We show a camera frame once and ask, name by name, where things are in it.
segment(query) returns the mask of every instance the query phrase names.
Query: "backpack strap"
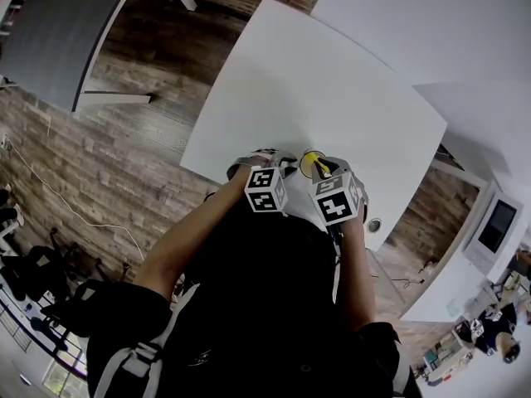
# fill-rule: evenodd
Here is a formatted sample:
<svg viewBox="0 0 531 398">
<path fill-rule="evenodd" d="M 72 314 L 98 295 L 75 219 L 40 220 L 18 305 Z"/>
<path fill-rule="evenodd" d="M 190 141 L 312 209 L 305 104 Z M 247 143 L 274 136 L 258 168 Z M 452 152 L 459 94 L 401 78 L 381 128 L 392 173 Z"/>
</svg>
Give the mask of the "backpack strap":
<svg viewBox="0 0 531 398">
<path fill-rule="evenodd" d="M 402 344 L 399 341 L 395 341 L 398 351 L 398 366 L 397 372 L 392 379 L 392 387 L 395 392 L 403 394 L 406 390 L 407 383 L 409 382 L 410 366 L 407 360 L 406 353 L 402 348 Z"/>
<path fill-rule="evenodd" d="M 164 331 L 148 343 L 139 342 L 135 349 L 123 348 L 116 352 L 107 362 L 96 388 L 94 398 L 105 398 L 116 372 L 122 368 L 137 377 L 145 377 L 149 373 L 148 385 L 143 393 L 143 398 L 154 398 L 157 394 L 158 381 L 162 373 L 163 361 L 161 358 L 164 345 L 173 331 L 178 315 L 195 294 L 199 284 L 193 285 L 173 309 L 172 317 Z"/>
</svg>

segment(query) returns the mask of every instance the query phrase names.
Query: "cable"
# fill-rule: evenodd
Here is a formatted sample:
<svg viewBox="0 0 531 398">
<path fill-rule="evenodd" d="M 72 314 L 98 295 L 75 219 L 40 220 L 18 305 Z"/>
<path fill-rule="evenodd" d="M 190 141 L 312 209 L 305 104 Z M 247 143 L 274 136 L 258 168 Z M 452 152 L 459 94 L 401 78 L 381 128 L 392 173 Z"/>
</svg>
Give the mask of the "cable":
<svg viewBox="0 0 531 398">
<path fill-rule="evenodd" d="M 380 278 L 380 276 L 372 275 L 372 274 L 371 274 L 371 277 L 374 277 L 375 279 L 379 279 Z M 421 281 L 411 280 L 411 279 L 391 279 L 391 280 L 393 282 L 406 282 L 402 286 L 403 289 L 407 289 L 411 283 L 417 283 L 417 284 L 423 284 L 424 283 L 424 280 L 421 280 Z"/>
<path fill-rule="evenodd" d="M 129 237 L 131 238 L 131 240 L 134 242 L 134 244 L 136 245 L 136 248 L 139 250 L 139 254 L 140 254 L 140 258 L 142 258 L 142 260 L 144 260 L 144 255 L 142 254 L 142 250 L 140 250 L 140 246 L 139 244 L 137 243 L 137 241 L 134 239 L 133 235 L 131 234 L 131 232 L 126 228 L 126 227 L 123 227 L 123 226 L 113 226 L 112 224 L 90 224 L 85 218 L 83 218 L 80 214 L 78 214 L 76 211 L 74 211 L 74 209 L 70 206 L 70 204 L 65 200 L 65 198 L 58 192 L 56 192 L 52 186 L 50 186 L 47 182 L 45 182 L 40 176 L 39 174 L 37 174 L 35 172 L 35 170 L 30 167 L 30 164 L 26 162 L 26 159 L 24 159 L 24 157 L 17 151 L 17 148 L 15 148 L 15 145 L 13 144 L 13 142 L 11 141 L 11 139 L 6 135 L 7 139 L 9 140 L 9 143 L 11 143 L 11 146 L 12 146 L 12 149 L 17 153 L 17 155 L 20 157 L 20 159 L 26 164 L 26 166 L 28 168 L 30 168 L 30 170 L 37 176 L 37 178 L 39 180 L 41 180 L 41 182 L 46 185 L 52 192 L 54 192 L 58 197 L 60 197 L 62 199 L 62 201 L 66 204 L 66 206 L 68 206 L 68 209 L 70 209 L 72 212 L 74 212 L 74 214 L 76 214 L 86 225 L 88 225 L 89 227 L 110 227 L 110 228 L 115 228 L 115 229 L 123 229 L 125 231 L 127 231 L 127 234 L 129 235 Z"/>
<path fill-rule="evenodd" d="M 335 265 L 336 265 L 336 267 L 337 267 L 340 263 L 341 263 L 341 258 L 338 257 L 338 260 L 335 261 Z M 372 275 L 372 274 L 371 274 L 371 277 L 374 277 L 375 279 L 380 279 L 380 276 L 379 276 L 379 275 Z M 420 281 L 418 281 L 418 280 L 411 280 L 411 279 L 391 279 L 391 281 L 393 281 L 393 282 L 406 282 L 406 284 L 404 284 L 404 285 L 402 286 L 403 289 L 407 289 L 411 283 L 424 284 L 424 282 L 425 282 L 424 279 L 423 279 L 423 280 L 420 280 Z"/>
</svg>

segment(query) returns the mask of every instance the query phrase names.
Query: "tabletop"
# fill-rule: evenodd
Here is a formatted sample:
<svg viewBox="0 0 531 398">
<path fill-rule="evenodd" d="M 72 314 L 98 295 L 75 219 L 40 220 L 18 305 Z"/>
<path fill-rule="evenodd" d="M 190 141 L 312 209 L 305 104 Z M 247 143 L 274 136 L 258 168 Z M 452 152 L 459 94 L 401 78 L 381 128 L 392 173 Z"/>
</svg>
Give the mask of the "tabletop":
<svg viewBox="0 0 531 398">
<path fill-rule="evenodd" d="M 324 24 L 264 0 L 212 87 L 181 164 L 224 183 L 228 167 L 257 148 L 301 157 L 307 148 L 346 159 L 365 184 L 366 245 L 377 250 L 412 199 L 445 120 L 362 47 Z M 319 226 L 300 174 L 286 212 Z"/>
</svg>

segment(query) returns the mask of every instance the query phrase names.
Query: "gray table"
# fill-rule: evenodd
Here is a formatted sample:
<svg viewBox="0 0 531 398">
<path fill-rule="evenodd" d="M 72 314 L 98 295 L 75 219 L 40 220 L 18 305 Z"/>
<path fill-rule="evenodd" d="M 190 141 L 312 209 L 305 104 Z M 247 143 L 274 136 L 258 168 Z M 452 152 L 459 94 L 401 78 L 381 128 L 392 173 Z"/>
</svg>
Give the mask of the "gray table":
<svg viewBox="0 0 531 398">
<path fill-rule="evenodd" d="M 193 0 L 182 0 L 189 10 Z M 68 112 L 78 105 L 148 103 L 148 95 L 85 92 L 95 59 L 125 0 L 26 0 L 0 74 Z"/>
</svg>

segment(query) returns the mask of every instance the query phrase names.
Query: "white wall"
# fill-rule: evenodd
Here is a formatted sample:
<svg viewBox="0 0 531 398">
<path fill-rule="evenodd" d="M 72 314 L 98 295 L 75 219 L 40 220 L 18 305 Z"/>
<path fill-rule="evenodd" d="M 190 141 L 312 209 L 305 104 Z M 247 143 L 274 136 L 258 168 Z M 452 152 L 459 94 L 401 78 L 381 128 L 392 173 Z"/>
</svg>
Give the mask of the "white wall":
<svg viewBox="0 0 531 398">
<path fill-rule="evenodd" d="M 311 16 L 411 85 L 531 79 L 531 0 L 318 0 Z"/>
<path fill-rule="evenodd" d="M 52 358 L 34 342 L 24 352 L 0 323 L 0 396 L 2 398 L 54 396 L 42 381 Z M 24 386 L 19 379 L 22 373 L 32 386 Z"/>
<path fill-rule="evenodd" d="M 476 351 L 463 371 L 439 386 L 419 381 L 425 398 L 529 398 L 531 396 L 531 327 L 522 326 L 514 334 L 522 352 L 512 364 L 505 364 L 498 354 L 487 357 Z"/>
<path fill-rule="evenodd" d="M 505 193 L 526 205 L 531 221 L 531 83 L 415 88 L 448 121 L 442 142 L 458 162 L 480 177 L 495 178 Z"/>
</svg>

